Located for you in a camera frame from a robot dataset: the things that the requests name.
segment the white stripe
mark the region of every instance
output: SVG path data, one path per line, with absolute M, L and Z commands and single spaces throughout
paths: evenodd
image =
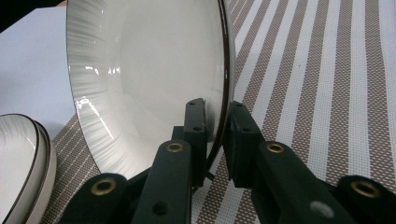
M 85 184 L 88 175 L 91 173 L 92 169 L 93 169 L 95 166 L 96 166 L 96 164 L 93 164 L 93 165 L 91 166 L 91 169 L 87 172 L 87 174 L 85 174 L 84 177 L 83 177 L 81 180 L 79 180 L 80 183 L 79 183 L 78 186 L 75 188 L 74 192 L 72 193 L 72 196 L 74 196 L 74 195 L 76 194 L 76 192 L 81 188 L 81 186 L 82 186 L 83 184 Z M 59 219 L 61 218 L 61 215 L 63 214 L 62 211 L 64 211 L 64 209 L 65 209 L 66 206 L 67 206 L 67 204 L 65 204 L 64 207 L 63 207 L 62 209 L 59 209 L 59 210 L 58 210 L 58 211 L 59 211 L 59 214 L 58 214 L 58 216 L 54 219 L 55 222 L 59 222 Z
M 235 25 L 235 22 L 238 20 L 239 16 L 241 15 L 241 12 L 244 10 L 245 5 L 247 4 L 248 1 L 244 2 L 244 4 L 241 7 L 241 10 L 239 11 L 238 15 L 236 15 L 235 20 L 233 21 L 233 25 Z
M 286 7 L 285 16 L 280 23 L 279 31 L 276 35 L 274 48 L 271 52 L 271 58 L 265 71 L 264 78 L 262 80 L 262 86 L 260 87 L 259 94 L 257 95 L 256 104 L 254 105 L 253 111 L 251 113 L 252 117 L 254 118 L 254 120 L 256 120 L 256 123 L 259 125 L 259 127 L 262 127 L 262 124 L 264 123 L 265 114 L 276 83 L 277 73 L 279 71 L 279 66 L 282 61 L 291 23 L 293 21 L 293 16 L 297 8 L 297 3 L 298 1 L 290 1 L 288 3 L 288 6 Z
M 210 167 L 210 172 L 213 174 L 219 167 L 221 156 L 223 155 L 223 149 L 220 150 L 218 156 L 213 161 L 212 167 Z M 196 223 L 199 214 L 201 213 L 202 207 L 204 205 L 206 195 L 209 192 L 210 185 L 212 181 L 205 179 L 204 186 L 198 188 L 198 190 L 192 195 L 192 207 L 191 207 L 191 223 Z
M 64 159 L 58 163 L 57 169 L 60 169 L 62 165 L 64 164 L 65 161 L 69 158 L 70 154 L 74 151 L 74 149 L 78 146 L 78 144 L 81 142 L 81 140 L 84 139 L 84 136 L 81 135 L 81 137 L 78 139 L 76 143 L 73 144 L 73 147 L 68 151 L 67 155 L 64 157 Z
M 64 147 L 62 147 L 61 149 L 56 149 L 57 151 L 59 151 L 57 153 L 57 157 L 59 157 L 62 152 L 64 152 L 64 150 L 66 149 L 66 147 L 69 145 L 69 143 L 74 139 L 74 137 L 77 135 L 77 133 L 79 133 L 81 131 L 81 129 L 78 127 L 77 129 L 75 129 L 75 132 L 73 133 L 73 135 L 69 138 L 69 140 L 64 144 Z
M 90 157 L 90 156 L 88 155 L 87 158 L 85 158 L 85 160 L 82 162 L 82 164 L 78 167 L 78 170 L 77 170 L 76 172 L 74 172 L 73 176 L 72 176 L 70 179 L 67 180 L 67 184 L 66 184 L 65 186 L 62 187 L 61 193 L 58 194 L 58 196 L 56 197 L 55 201 L 53 201 L 52 206 L 51 206 L 48 210 L 51 210 L 53 206 L 57 205 L 58 200 L 61 199 L 61 196 L 62 196 L 62 195 L 64 194 L 64 192 L 67 190 L 67 188 L 69 187 L 70 183 L 73 182 L 73 180 L 74 180 L 75 176 L 77 175 L 78 171 L 81 169 L 81 167 L 84 165 L 85 161 L 86 161 L 89 157 Z M 70 167 L 73 166 L 74 161 L 70 164 L 70 166 L 68 167 L 67 171 L 70 169 Z M 63 178 L 63 176 L 61 177 L 61 179 L 58 180 L 58 183 L 53 187 L 54 189 L 56 188 L 56 186 L 57 186 L 59 183 L 61 183 L 62 178 Z
M 396 170 L 396 3 L 394 0 L 379 1 L 379 21 L 387 82 L 389 137 L 393 167 Z
M 228 182 L 215 223 L 234 223 L 244 190 L 236 189 L 233 181 Z
M 306 62 L 308 60 L 309 43 L 311 41 L 312 29 L 318 7 L 318 0 L 310 0 L 306 5 L 303 25 L 297 44 L 293 68 L 286 92 L 285 103 L 276 134 L 276 141 L 291 146 L 294 125 L 298 112 L 301 91 L 304 83 Z
M 77 124 L 77 122 L 78 122 L 78 119 L 76 119 L 76 120 L 74 121 L 74 123 L 72 124 L 72 126 L 67 130 L 67 132 L 66 132 L 65 134 L 62 135 L 62 138 L 59 139 L 59 141 L 56 143 L 56 145 L 54 146 L 54 148 L 56 148 L 56 147 L 62 142 L 62 140 L 64 140 L 64 138 L 70 133 L 70 131 L 73 130 L 73 128 L 74 128 L 74 126 Z
M 353 1 L 350 40 L 352 57 L 348 130 L 348 174 L 370 177 L 364 12 L 364 1 Z
M 68 175 L 68 172 L 70 170 L 70 168 L 73 167 L 74 163 L 76 162 L 77 159 L 79 159 L 79 155 L 84 151 L 88 149 L 87 146 L 84 146 L 84 148 L 81 149 L 81 151 L 77 154 L 77 156 L 75 157 L 75 159 L 70 163 L 70 165 L 66 168 L 66 170 L 64 171 L 64 173 L 61 175 L 61 177 L 59 177 L 58 181 L 55 183 L 55 185 L 53 186 L 53 188 L 55 189 L 56 187 L 58 187 L 59 184 L 61 184 L 62 180 L 64 179 L 65 175 Z
M 233 5 L 233 9 L 231 9 L 231 13 L 230 14 L 233 13 L 233 11 L 235 10 L 236 5 L 238 5 L 238 1 L 235 1 L 235 4 Z
M 270 28 L 271 22 L 276 12 L 276 7 L 279 1 L 271 1 L 267 12 L 265 13 L 264 19 L 260 26 L 259 32 L 257 33 L 253 46 L 249 55 L 247 56 L 247 61 L 238 82 L 235 86 L 235 93 L 233 98 L 237 102 L 242 102 L 245 96 L 245 92 L 248 89 L 248 83 L 253 75 L 254 68 L 256 67 L 257 61 L 260 57 L 260 52 L 262 51 L 262 45 L 264 43 L 265 37 L 267 36 L 268 29 Z
M 330 1 L 307 162 L 312 173 L 322 180 L 326 178 L 339 11 L 340 0 Z
M 235 55 L 239 54 L 241 51 L 242 45 L 244 44 L 245 39 L 247 38 L 248 31 L 251 27 L 251 24 L 254 21 L 254 18 L 257 16 L 257 12 L 259 11 L 260 4 L 262 0 L 254 0 L 253 6 L 251 6 L 250 11 L 245 18 L 244 23 L 241 26 L 238 34 L 235 37 Z
M 239 1 L 235 4 L 234 10 L 236 10 L 236 6 L 237 6 L 237 5 L 239 5 Z M 238 15 L 241 13 L 242 8 L 243 8 L 243 7 L 240 7 L 238 11 L 234 11 L 234 12 L 233 12 L 234 15 L 235 15 L 235 13 L 236 13 L 234 21 L 236 21 L 236 18 L 237 18 Z

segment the white ceramic plate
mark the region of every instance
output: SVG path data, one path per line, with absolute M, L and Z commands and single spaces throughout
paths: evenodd
M 41 125 L 0 116 L 0 220 L 39 223 L 55 180 L 56 158 Z
M 232 96 L 223 0 L 70 0 L 67 58 L 78 119 L 103 173 L 130 178 L 203 98 L 218 148 Z

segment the table surface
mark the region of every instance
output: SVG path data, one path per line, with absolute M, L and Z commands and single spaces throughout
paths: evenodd
M 247 106 L 262 127 L 264 137 L 291 146 L 308 168 L 328 183 L 335 184 L 342 175 L 363 175 L 396 192 L 396 3 L 393 0 L 226 2 L 236 48 L 234 99 Z M 46 128 L 55 130 L 47 119 L 52 116 L 59 125 L 56 130 L 62 129 L 58 134 L 54 131 L 56 136 L 52 136 L 58 170 L 43 219 L 43 223 L 56 223 L 72 195 L 100 171 L 84 141 L 70 100 L 64 7 L 40 9 L 33 15 L 36 13 L 44 13 L 47 19 L 40 24 L 31 22 L 35 24 L 31 26 L 11 27 L 6 35 L 12 36 L 11 40 L 7 39 L 11 42 L 6 43 L 4 33 L 0 34 L 3 61 L 0 113 L 21 105 L 21 112 L 39 111 L 31 115 L 42 120 Z M 56 26 L 63 27 L 56 31 L 61 35 L 52 34 L 52 38 L 45 40 L 57 38 L 53 42 L 63 49 L 46 51 L 41 55 L 45 59 L 40 59 L 35 70 L 20 70 L 18 66 L 37 63 L 36 55 L 43 53 L 30 52 L 34 47 L 12 52 L 14 48 L 21 41 L 33 39 L 41 43 L 43 34 L 49 35 Z M 39 75 L 47 80 L 44 87 L 51 80 L 51 86 L 64 85 L 64 91 L 41 89 L 42 86 L 35 84 L 40 82 Z M 30 85 L 35 87 L 15 91 Z M 46 91 L 39 95 L 42 99 L 33 96 L 40 91 Z M 57 101 L 57 97 L 64 98 L 64 103 Z M 56 110 L 62 106 L 67 109 Z M 206 180 L 193 195 L 192 223 L 258 223 L 249 190 L 236 189 L 228 181 L 222 152 L 211 172 L 216 175 L 215 180 Z

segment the dark brown rim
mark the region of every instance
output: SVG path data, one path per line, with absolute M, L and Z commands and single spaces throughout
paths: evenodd
M 5 217 L 5 219 L 3 220 L 3 223 L 6 223 L 6 222 L 8 221 L 9 216 L 11 216 L 12 211 L 14 210 L 15 206 L 17 205 L 18 201 L 20 200 L 20 198 L 21 198 L 21 196 L 22 196 L 23 191 L 24 191 L 25 188 L 26 188 L 27 182 L 28 182 L 28 180 L 29 180 L 29 178 L 30 178 L 30 176 L 31 176 L 31 174 L 32 174 L 32 172 L 33 172 L 33 168 L 35 167 L 35 161 L 36 161 L 37 154 L 38 154 L 38 142 L 39 142 L 39 139 L 40 139 L 40 138 L 39 138 L 39 134 L 40 134 L 40 133 L 39 133 L 38 127 L 35 125 L 35 121 L 32 120 L 31 118 L 29 118 L 29 117 L 27 117 L 26 115 L 23 115 L 23 114 L 6 114 L 6 115 L 0 116 L 0 118 L 1 118 L 1 117 L 5 117 L 5 116 L 21 116 L 21 117 L 24 117 L 24 118 L 26 118 L 26 119 L 29 119 L 29 120 L 32 122 L 32 125 L 35 127 L 35 147 L 37 148 L 37 150 L 35 151 L 35 155 L 34 155 L 33 160 L 32 160 L 32 165 L 30 166 L 29 173 L 28 173 L 28 175 L 26 176 L 26 179 L 25 179 L 25 181 L 24 181 L 24 183 L 23 183 L 23 186 L 22 186 L 22 188 L 21 188 L 21 191 L 20 191 L 20 193 L 18 194 L 18 197 L 15 199 L 14 204 L 12 204 L 12 207 L 11 207 L 11 209 L 9 210 L 9 212 L 8 212 L 7 216 Z M 27 220 L 27 218 L 28 218 L 29 216 L 30 216 L 30 212 L 29 212 L 29 214 L 26 214 L 26 217 L 24 218 L 24 222 L 26 222 L 26 220 Z
M 216 133 L 215 142 L 213 143 L 213 147 L 210 150 L 209 156 L 206 160 L 206 169 L 209 170 L 212 166 L 215 158 L 219 154 L 221 139 L 224 132 L 225 122 L 227 119 L 227 111 L 230 101 L 230 85 L 231 85 L 231 63 L 230 63 L 230 33 L 229 33 L 229 25 L 227 22 L 227 13 L 226 13 L 226 5 L 224 0 L 218 0 L 219 2 L 219 13 L 221 19 L 221 31 L 223 36 L 223 49 L 224 49 L 224 84 L 223 84 L 223 96 L 221 103 L 221 113 L 219 118 L 219 127 Z
M 48 175 L 49 175 L 49 171 L 50 171 L 50 163 L 51 163 L 50 157 L 51 157 L 51 153 L 52 153 L 51 145 L 50 145 L 50 135 L 49 135 L 49 133 L 44 128 L 44 126 L 41 123 L 39 123 L 38 121 L 36 121 L 35 124 L 37 125 L 38 131 L 42 134 L 42 137 L 45 140 L 45 143 L 43 143 L 43 144 L 46 145 L 46 152 L 45 152 L 46 153 L 46 159 L 45 159 L 45 163 L 46 164 L 45 164 L 45 167 L 44 167 L 44 174 L 43 174 L 43 178 L 42 178 L 40 187 L 39 187 L 37 195 L 35 197 L 35 201 L 34 201 L 32 207 L 31 207 L 31 209 L 29 211 L 29 216 L 28 216 L 27 219 L 29 219 L 29 217 L 32 215 L 33 210 L 35 209 L 35 205 L 37 204 L 37 201 L 40 198 L 41 192 L 44 189 L 44 185 L 45 185 L 45 183 L 47 181 L 47 178 L 48 178 Z

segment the black bracket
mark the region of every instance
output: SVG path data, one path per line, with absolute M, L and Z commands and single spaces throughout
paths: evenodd
M 223 135 L 229 177 L 252 189 L 261 223 L 396 223 L 396 196 L 362 176 L 336 187 L 317 179 L 286 145 L 265 141 L 244 105 L 230 104 Z M 61 223 L 190 223 L 192 188 L 205 176 L 205 101 L 186 104 L 184 126 L 160 145 L 150 169 L 126 180 L 101 174 L 67 205 Z

